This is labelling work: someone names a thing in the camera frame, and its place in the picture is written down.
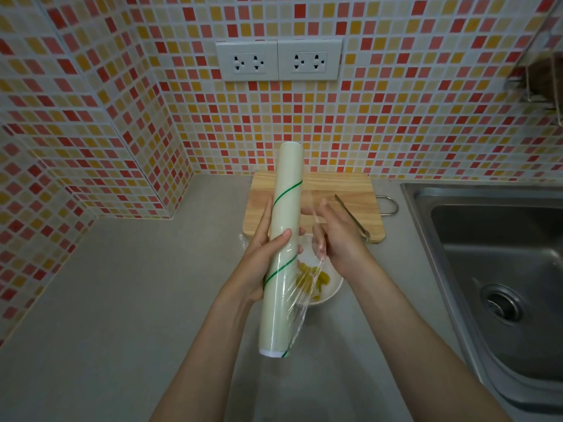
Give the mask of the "person's right forearm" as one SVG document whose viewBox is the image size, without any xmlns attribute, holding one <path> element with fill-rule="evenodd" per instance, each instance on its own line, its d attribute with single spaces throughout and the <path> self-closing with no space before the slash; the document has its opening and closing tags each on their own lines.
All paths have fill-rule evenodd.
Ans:
<svg viewBox="0 0 563 422">
<path fill-rule="evenodd" d="M 466 364 L 369 254 L 336 263 L 415 422 L 511 422 Z"/>
</svg>

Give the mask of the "cling film roll green stripe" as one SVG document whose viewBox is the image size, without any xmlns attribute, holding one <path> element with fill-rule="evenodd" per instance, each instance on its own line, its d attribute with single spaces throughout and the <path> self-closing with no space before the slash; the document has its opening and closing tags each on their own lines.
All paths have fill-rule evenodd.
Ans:
<svg viewBox="0 0 563 422">
<path fill-rule="evenodd" d="M 301 216 L 301 192 L 303 185 L 304 148 L 297 142 L 283 143 L 278 152 L 274 200 L 272 208 L 270 237 L 287 228 L 299 235 Z M 260 320 L 258 338 L 259 353 L 271 358 L 285 358 L 305 320 L 306 311 L 293 317 L 268 317 L 264 312 Z"/>
</svg>

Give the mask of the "metal sink drain strainer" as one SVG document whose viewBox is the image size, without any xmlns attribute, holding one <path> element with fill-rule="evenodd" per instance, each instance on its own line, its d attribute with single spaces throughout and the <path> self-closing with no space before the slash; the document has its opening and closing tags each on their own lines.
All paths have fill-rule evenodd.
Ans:
<svg viewBox="0 0 563 422">
<path fill-rule="evenodd" d="M 507 325 L 517 324 L 524 318 L 523 298 L 509 287 L 499 284 L 485 285 L 480 289 L 480 298 L 484 308 Z"/>
</svg>

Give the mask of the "stainless steel sink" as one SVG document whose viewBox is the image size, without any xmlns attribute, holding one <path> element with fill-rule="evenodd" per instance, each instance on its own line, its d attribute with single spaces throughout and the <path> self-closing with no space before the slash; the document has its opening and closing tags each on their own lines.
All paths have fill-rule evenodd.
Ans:
<svg viewBox="0 0 563 422">
<path fill-rule="evenodd" d="M 563 186 L 401 188 L 469 368 L 514 420 L 563 422 Z M 484 308 L 490 284 L 522 321 Z"/>
</svg>

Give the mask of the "person's left forearm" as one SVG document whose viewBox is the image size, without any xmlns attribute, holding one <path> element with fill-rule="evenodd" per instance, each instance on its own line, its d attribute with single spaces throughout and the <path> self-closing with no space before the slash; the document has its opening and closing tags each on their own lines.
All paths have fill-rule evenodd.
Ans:
<svg viewBox="0 0 563 422">
<path fill-rule="evenodd" d="M 262 277 L 232 274 L 149 422 L 223 422 L 244 327 Z"/>
</svg>

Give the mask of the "metal kitchen knife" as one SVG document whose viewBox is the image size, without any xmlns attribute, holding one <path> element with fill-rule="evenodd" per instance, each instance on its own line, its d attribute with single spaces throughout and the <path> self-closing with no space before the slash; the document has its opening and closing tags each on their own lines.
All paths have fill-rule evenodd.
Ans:
<svg viewBox="0 0 563 422">
<path fill-rule="evenodd" d="M 334 194 L 334 198 L 335 200 L 339 203 L 339 205 L 341 206 L 341 208 L 347 213 L 347 215 L 351 218 L 351 220 L 354 222 L 355 226 L 358 228 L 358 230 L 360 231 L 362 237 L 364 238 L 365 242 L 370 242 L 370 233 L 369 231 L 364 228 L 364 226 L 354 217 L 354 215 L 348 210 L 348 208 L 346 207 L 346 205 L 344 204 L 344 202 L 342 201 L 342 199 L 337 195 Z"/>
</svg>

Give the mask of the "yellow food pieces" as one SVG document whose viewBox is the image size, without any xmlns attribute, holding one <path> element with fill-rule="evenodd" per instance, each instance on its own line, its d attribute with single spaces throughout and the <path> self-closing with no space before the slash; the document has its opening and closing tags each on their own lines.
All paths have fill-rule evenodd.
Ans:
<svg viewBox="0 0 563 422">
<path fill-rule="evenodd" d="M 306 293 L 311 302 L 320 302 L 324 286 L 330 283 L 330 276 L 320 267 L 310 267 L 304 262 L 298 262 L 296 287 Z"/>
</svg>

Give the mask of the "wooden cutting board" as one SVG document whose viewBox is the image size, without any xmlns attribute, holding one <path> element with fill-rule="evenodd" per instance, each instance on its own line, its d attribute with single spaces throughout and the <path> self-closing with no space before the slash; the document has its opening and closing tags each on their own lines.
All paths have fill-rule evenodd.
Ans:
<svg viewBox="0 0 563 422">
<path fill-rule="evenodd" d="M 276 174 L 273 171 L 258 171 L 254 174 L 248 193 L 243 220 L 243 235 L 253 237 L 264 205 L 274 192 Z M 398 203 L 391 197 L 377 195 L 370 177 L 361 173 L 315 172 L 303 175 L 301 206 L 317 205 L 326 198 L 335 209 L 342 212 L 336 201 L 337 195 L 369 233 L 368 242 L 377 244 L 384 240 L 386 232 L 382 218 L 398 213 Z"/>
</svg>

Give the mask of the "person's right hand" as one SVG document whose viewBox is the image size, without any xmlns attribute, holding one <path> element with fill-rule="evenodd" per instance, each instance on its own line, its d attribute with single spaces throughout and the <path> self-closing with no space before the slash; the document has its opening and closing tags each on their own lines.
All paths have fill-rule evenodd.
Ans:
<svg viewBox="0 0 563 422">
<path fill-rule="evenodd" d="M 365 246 L 360 231 L 347 213 L 334 210 L 337 212 L 337 226 L 330 238 L 333 253 L 331 256 L 317 257 L 319 259 L 328 257 L 343 278 L 356 283 L 368 272 L 373 257 Z"/>
</svg>

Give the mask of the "person's left hand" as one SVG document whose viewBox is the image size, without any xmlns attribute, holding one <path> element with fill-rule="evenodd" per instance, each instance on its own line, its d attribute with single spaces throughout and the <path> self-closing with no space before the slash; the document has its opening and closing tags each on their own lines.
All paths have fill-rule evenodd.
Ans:
<svg viewBox="0 0 563 422">
<path fill-rule="evenodd" d="M 264 208 L 256 232 L 231 276 L 235 284 L 242 288 L 243 298 L 252 303 L 262 298 L 264 276 L 269 269 L 273 257 L 279 253 L 269 253 L 269 241 L 271 240 L 269 231 L 273 200 L 274 198 L 271 196 Z"/>
</svg>

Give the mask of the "white bowl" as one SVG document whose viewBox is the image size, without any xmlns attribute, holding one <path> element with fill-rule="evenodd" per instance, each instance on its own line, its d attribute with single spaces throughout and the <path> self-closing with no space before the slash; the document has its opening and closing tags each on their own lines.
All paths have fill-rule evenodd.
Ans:
<svg viewBox="0 0 563 422">
<path fill-rule="evenodd" d="M 263 308 L 268 317 L 289 319 L 295 313 L 306 311 L 311 305 L 327 301 L 341 286 L 343 278 L 336 273 L 328 258 L 319 259 L 313 254 L 312 238 L 312 234 L 304 237 L 292 234 L 288 244 L 273 257 L 263 283 Z M 309 296 L 296 287 L 298 262 L 310 267 L 318 266 L 330 276 L 330 283 L 323 287 L 320 302 L 311 302 Z M 235 285 L 235 292 L 243 298 L 242 288 L 231 277 L 230 284 Z"/>
</svg>

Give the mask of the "white double wall socket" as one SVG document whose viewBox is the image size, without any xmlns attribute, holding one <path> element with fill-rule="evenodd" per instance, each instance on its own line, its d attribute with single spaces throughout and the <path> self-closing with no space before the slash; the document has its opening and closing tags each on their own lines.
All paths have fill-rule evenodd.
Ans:
<svg viewBox="0 0 563 422">
<path fill-rule="evenodd" d="M 223 81 L 278 81 L 278 42 L 229 41 L 215 44 Z"/>
<path fill-rule="evenodd" d="M 278 40 L 279 80 L 337 80 L 342 42 L 342 39 Z"/>
</svg>

